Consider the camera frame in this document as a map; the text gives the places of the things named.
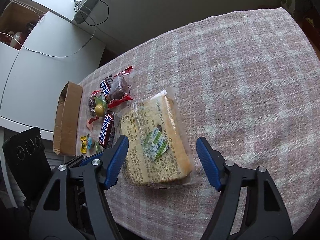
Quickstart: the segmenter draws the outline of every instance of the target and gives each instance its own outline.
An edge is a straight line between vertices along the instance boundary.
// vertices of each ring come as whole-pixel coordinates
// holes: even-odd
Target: camera lens
[[[40,147],[41,146],[41,139],[39,136],[36,136],[36,146]]]
[[[32,155],[35,152],[35,145],[33,144],[33,141],[31,139],[28,139],[26,141],[26,149],[30,155]]]
[[[17,148],[17,156],[19,160],[23,161],[24,160],[24,149],[21,146],[18,146]]]

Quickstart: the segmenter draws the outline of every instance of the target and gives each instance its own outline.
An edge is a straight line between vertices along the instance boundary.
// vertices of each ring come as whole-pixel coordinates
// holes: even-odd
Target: tablecloth
[[[173,87],[195,167],[203,179],[167,190],[127,184],[106,192],[115,221],[145,239],[200,239],[219,193],[196,155],[196,139],[239,166],[265,166],[296,231],[320,196],[320,64],[282,8],[209,17],[131,49],[86,77],[79,113],[88,130],[88,95],[110,74],[134,66],[134,98]],[[98,137],[100,124],[92,132]],[[232,232],[244,210],[242,190]]]

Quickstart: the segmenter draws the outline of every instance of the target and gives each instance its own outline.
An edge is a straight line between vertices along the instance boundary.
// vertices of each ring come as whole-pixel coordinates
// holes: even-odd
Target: green and white packet
[[[145,140],[145,150],[153,162],[169,148],[168,142],[157,127],[148,134],[148,137]]]

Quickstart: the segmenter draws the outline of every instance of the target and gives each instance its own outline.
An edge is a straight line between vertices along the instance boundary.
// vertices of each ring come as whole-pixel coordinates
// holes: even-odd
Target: black cable
[[[76,8],[78,7],[78,4],[81,3],[81,1],[82,1],[82,0],[79,0],[79,1],[76,2],[75,8],[74,8],[74,11],[75,11],[75,12],[78,11],[78,10],[76,10]],[[109,5],[108,5],[106,2],[102,1],[102,0],[99,0],[99,1],[107,5],[107,7],[108,7],[108,15],[107,15],[107,18],[106,18],[103,22],[100,22],[100,23],[98,23],[97,25],[103,24],[103,23],[106,22],[106,20],[108,20],[108,18],[109,18]],[[80,12],[80,15],[82,16],[84,22],[85,22],[87,25],[89,25],[89,26],[95,26],[95,25],[91,25],[91,24],[87,23],[87,21],[84,19],[84,16],[83,16],[83,14],[82,14],[81,12]]]

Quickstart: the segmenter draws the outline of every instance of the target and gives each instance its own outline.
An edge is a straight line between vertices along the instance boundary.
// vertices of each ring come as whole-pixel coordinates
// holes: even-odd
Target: cabinet door
[[[0,42],[0,107],[5,83],[18,52],[18,50]]]
[[[24,46],[53,56],[76,52],[91,35],[48,12]],[[59,95],[68,82],[79,83],[96,70],[105,45],[92,38],[76,54],[49,57],[21,48],[5,87],[0,116],[53,131]]]

